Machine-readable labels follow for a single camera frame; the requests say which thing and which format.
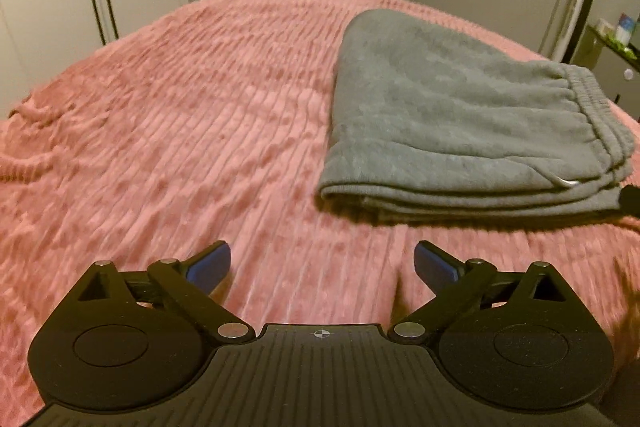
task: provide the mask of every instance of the ribbed texture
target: ribbed texture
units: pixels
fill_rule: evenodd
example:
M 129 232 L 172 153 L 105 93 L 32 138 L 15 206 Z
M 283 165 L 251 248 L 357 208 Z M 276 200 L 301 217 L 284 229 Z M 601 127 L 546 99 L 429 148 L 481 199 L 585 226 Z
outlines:
M 90 263 L 143 269 L 216 239 L 232 247 L 233 274 L 214 297 L 257 330 L 388 325 L 431 298 L 413 272 L 414 246 L 429 239 L 503 270 L 551 261 L 611 335 L 618 362 L 638 352 L 637 220 L 555 232 L 376 227 L 318 200 L 341 35 L 372 8 L 539 58 L 404 0 L 201 0 L 69 68 L 0 123 L 2 427 L 41 406 L 29 344 Z
M 33 427 L 611 427 L 593 409 L 525 415 L 457 390 L 427 350 L 385 340 L 375 326 L 270 326 L 223 347 L 176 397 L 121 415 L 47 410 Z

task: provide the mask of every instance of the small bottle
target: small bottle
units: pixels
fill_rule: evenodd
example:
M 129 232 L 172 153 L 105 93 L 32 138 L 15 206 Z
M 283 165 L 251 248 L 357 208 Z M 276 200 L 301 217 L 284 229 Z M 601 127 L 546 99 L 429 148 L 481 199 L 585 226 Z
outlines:
M 628 46 L 635 26 L 636 23 L 634 20 L 623 13 L 620 16 L 620 22 L 618 22 L 618 27 L 616 28 L 616 40 L 623 46 Z

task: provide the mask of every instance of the pink blanket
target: pink blanket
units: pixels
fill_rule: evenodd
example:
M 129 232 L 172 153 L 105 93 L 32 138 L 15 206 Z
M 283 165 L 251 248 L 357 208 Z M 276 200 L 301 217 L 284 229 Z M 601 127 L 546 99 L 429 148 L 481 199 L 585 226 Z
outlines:
M 342 32 L 380 7 L 539 58 L 404 0 L 201 0 L 69 68 L 0 122 L 0 425 L 41 407 L 29 344 L 90 263 L 143 269 L 216 239 L 233 255 L 214 298 L 257 330 L 389 325 L 431 298 L 412 267 L 416 242 L 429 239 L 503 270 L 551 261 L 610 335 L 618 365 L 636 356 L 637 220 L 547 232 L 389 228 L 316 198 Z

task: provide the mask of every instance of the metal screw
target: metal screw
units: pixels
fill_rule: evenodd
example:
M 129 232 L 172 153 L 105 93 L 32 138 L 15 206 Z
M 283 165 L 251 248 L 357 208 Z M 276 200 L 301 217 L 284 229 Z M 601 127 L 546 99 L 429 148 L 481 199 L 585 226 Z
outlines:
M 218 334 L 226 339 L 239 339 L 249 332 L 249 328 L 239 322 L 229 322 L 218 328 Z
M 394 328 L 396 335 L 406 339 L 417 339 L 424 335 L 424 326 L 415 322 L 401 322 Z

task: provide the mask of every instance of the nightstand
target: nightstand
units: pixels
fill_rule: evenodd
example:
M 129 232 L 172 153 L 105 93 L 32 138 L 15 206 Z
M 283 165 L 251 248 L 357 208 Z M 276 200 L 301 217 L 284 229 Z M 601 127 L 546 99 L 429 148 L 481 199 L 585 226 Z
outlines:
M 593 71 L 607 98 L 640 121 L 640 61 L 619 54 L 588 26 L 572 64 Z

